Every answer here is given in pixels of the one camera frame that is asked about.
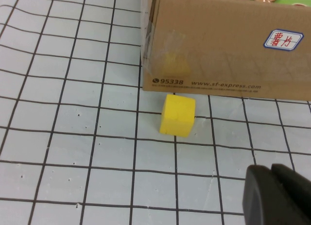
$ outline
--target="white grid surface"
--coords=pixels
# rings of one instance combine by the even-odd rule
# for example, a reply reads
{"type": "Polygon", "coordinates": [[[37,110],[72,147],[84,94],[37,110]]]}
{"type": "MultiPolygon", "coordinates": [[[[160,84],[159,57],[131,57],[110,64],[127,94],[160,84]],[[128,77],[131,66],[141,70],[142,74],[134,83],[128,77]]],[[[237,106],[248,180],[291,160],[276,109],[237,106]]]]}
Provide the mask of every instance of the white grid surface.
{"type": "Polygon", "coordinates": [[[1,225],[242,225],[247,166],[311,178],[309,102],[141,89],[140,0],[0,0],[1,225]]]}

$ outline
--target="brown cardboard box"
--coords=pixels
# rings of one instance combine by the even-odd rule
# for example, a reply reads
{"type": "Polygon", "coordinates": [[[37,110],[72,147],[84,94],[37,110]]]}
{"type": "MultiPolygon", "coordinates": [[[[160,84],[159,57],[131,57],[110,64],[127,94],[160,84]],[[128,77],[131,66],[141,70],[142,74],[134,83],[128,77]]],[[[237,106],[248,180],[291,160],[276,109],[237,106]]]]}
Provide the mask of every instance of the brown cardboard box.
{"type": "Polygon", "coordinates": [[[310,7],[142,0],[143,89],[311,100],[310,37],[310,7]]]}

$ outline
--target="yellow cube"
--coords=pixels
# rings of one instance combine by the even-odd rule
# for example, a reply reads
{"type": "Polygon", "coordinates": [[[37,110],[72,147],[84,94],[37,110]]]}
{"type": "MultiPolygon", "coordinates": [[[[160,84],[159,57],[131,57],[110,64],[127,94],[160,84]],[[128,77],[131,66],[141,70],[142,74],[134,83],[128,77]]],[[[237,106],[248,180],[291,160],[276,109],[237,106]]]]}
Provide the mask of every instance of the yellow cube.
{"type": "Polygon", "coordinates": [[[168,94],[163,106],[160,133],[187,137],[194,124],[195,99],[168,94]]]}

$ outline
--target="label sticker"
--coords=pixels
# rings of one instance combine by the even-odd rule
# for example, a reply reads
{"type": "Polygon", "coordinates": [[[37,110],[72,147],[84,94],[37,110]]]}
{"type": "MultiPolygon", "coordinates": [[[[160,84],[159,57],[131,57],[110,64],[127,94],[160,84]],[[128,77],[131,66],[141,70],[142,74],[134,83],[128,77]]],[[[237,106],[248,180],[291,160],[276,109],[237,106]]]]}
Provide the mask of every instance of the label sticker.
{"type": "Polygon", "coordinates": [[[276,29],[271,31],[263,46],[270,49],[292,51],[298,46],[303,37],[304,35],[299,32],[276,29]]]}

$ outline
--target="cardboard box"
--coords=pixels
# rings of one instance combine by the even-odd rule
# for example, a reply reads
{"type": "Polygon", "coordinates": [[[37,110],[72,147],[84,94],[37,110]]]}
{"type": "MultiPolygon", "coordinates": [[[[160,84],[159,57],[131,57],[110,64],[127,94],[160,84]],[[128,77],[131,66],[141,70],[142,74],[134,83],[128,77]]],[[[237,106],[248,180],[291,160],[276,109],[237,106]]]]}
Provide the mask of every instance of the cardboard box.
{"type": "Polygon", "coordinates": [[[141,0],[143,89],[311,100],[311,8],[141,0]]]}

